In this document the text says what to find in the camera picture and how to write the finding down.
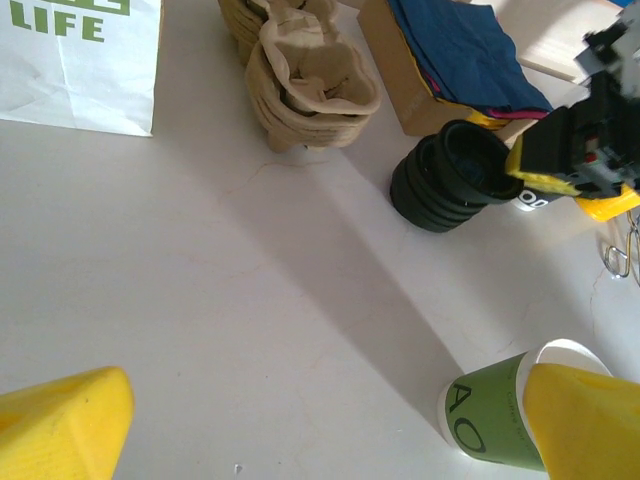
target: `white paper bag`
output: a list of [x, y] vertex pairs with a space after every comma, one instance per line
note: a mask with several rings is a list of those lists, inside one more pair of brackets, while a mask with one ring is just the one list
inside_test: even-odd
[[161, 0], [0, 0], [0, 119], [150, 135]]

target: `green paper cup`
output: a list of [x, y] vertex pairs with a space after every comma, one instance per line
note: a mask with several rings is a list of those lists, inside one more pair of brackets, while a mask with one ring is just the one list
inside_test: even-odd
[[538, 363], [611, 375], [598, 357], [572, 340], [554, 340], [463, 375], [438, 399], [438, 420], [447, 442], [478, 460], [544, 471], [523, 406], [529, 374]]

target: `blue napkin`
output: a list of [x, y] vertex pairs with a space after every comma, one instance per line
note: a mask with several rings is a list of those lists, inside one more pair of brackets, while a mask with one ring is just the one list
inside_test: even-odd
[[516, 60], [490, 6], [451, 0], [389, 0], [418, 65], [441, 96], [479, 110], [551, 111]]

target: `yellow 3d printed part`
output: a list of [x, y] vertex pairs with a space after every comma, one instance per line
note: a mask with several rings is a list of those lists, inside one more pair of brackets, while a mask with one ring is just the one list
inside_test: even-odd
[[640, 478], [640, 385], [539, 364], [524, 408], [551, 480]]
[[0, 480], [111, 479], [133, 418], [119, 368], [0, 396]]
[[622, 187], [622, 195], [603, 200], [576, 198], [576, 202], [587, 215], [599, 222], [608, 222], [618, 215], [640, 206], [640, 196], [626, 185]]
[[522, 146], [524, 144], [524, 135], [520, 135], [513, 145], [509, 156], [507, 157], [506, 172], [507, 175], [524, 180], [527, 187], [535, 188], [541, 192], [557, 193], [559, 195], [569, 195], [576, 197], [580, 192], [570, 183], [552, 177], [532, 172], [523, 172], [521, 168]]

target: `cardboard box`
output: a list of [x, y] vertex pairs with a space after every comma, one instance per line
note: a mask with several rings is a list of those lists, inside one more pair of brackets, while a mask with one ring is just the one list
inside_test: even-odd
[[[431, 135], [438, 133], [450, 120], [469, 117], [470, 108], [444, 104], [431, 96], [387, 0], [366, 0], [358, 22], [404, 133]], [[535, 120], [514, 120], [495, 133], [509, 143], [533, 123]]]

